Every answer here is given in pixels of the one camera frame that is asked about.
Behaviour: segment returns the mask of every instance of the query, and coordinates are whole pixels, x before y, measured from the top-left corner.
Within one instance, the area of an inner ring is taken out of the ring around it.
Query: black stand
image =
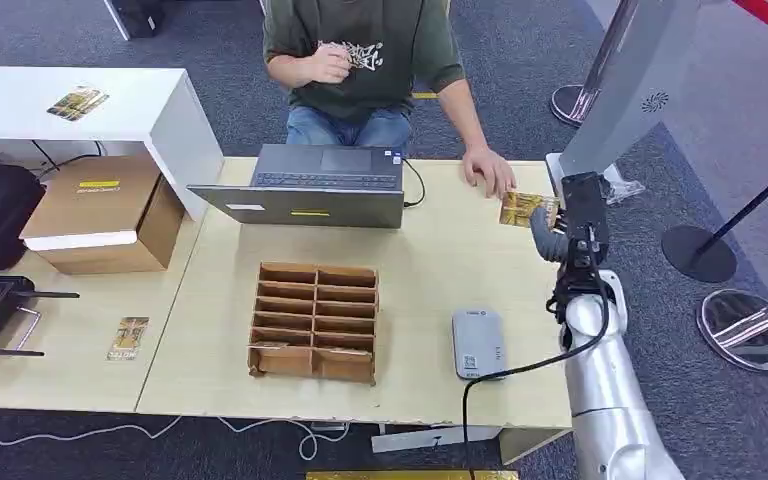
[[[737,259],[723,237],[768,197],[768,186],[716,233],[690,225],[673,227],[661,236],[661,250],[676,270],[706,283],[730,279],[737,270]]]

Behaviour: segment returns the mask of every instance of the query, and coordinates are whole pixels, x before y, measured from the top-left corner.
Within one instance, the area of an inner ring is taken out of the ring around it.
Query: light wood table
[[[0,408],[133,412],[160,335],[198,236],[199,223],[185,219],[169,269],[156,273],[63,275],[27,252],[0,275],[23,275],[39,291],[77,292],[79,299],[37,299],[42,318],[25,350],[44,357],[0,357]],[[108,361],[123,317],[149,317],[134,360]],[[0,336],[13,346],[28,328],[15,316]]]
[[[220,182],[247,185],[254,164],[227,159]],[[400,230],[242,226],[211,209],[137,412],[457,425],[465,382],[454,371],[451,316],[460,308],[501,314],[512,367],[557,354],[558,325],[544,310],[557,267],[538,256],[529,230],[499,225],[498,200],[467,187],[459,162],[413,165],[428,194]],[[551,194],[543,162],[514,170],[520,191]],[[404,175],[406,198],[418,198],[415,176]],[[248,374],[262,261],[379,271],[374,387]],[[562,365],[476,387],[469,414],[471,425],[512,429],[501,437],[506,460],[555,438],[571,425]]]

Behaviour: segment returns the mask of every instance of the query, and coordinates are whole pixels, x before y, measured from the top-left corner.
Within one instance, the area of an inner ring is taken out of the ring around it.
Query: man's arm
[[[310,82],[341,83],[349,75],[351,63],[345,47],[325,44],[309,57],[290,55],[272,57],[266,64],[269,76],[287,88],[299,88]]]
[[[463,168],[467,181],[477,186],[475,174],[483,176],[487,197],[501,197],[516,188],[508,162],[487,146],[443,1],[422,1],[413,48],[414,74],[438,94],[443,111],[466,145]]]
[[[485,180],[487,197],[494,194],[499,198],[516,188],[516,177],[508,162],[487,146],[475,103],[466,80],[450,83],[438,93],[440,105],[460,134],[466,146],[463,168],[466,180],[473,187],[478,186],[475,173],[480,173]]]
[[[345,47],[321,45],[313,55],[304,47],[294,0],[269,0],[263,19],[263,59],[269,76],[287,88],[310,82],[340,83],[351,64]]]

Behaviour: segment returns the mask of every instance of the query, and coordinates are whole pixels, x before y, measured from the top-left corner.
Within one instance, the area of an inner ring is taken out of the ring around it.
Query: qr code sticker
[[[478,362],[475,361],[475,356],[464,355],[464,368],[468,370],[478,370]]]

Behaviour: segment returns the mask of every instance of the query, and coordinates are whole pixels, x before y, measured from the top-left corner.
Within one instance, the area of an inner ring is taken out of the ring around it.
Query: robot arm
[[[545,210],[535,212],[531,226],[543,258],[561,264],[551,301],[557,304],[561,348],[569,352],[597,340],[565,366],[579,477],[683,479],[661,443],[623,343],[628,316],[619,278],[599,270],[600,282],[593,274],[591,259],[598,265],[608,250],[600,177],[584,173],[562,183],[565,233],[548,229]],[[605,296],[607,327],[599,338]]]

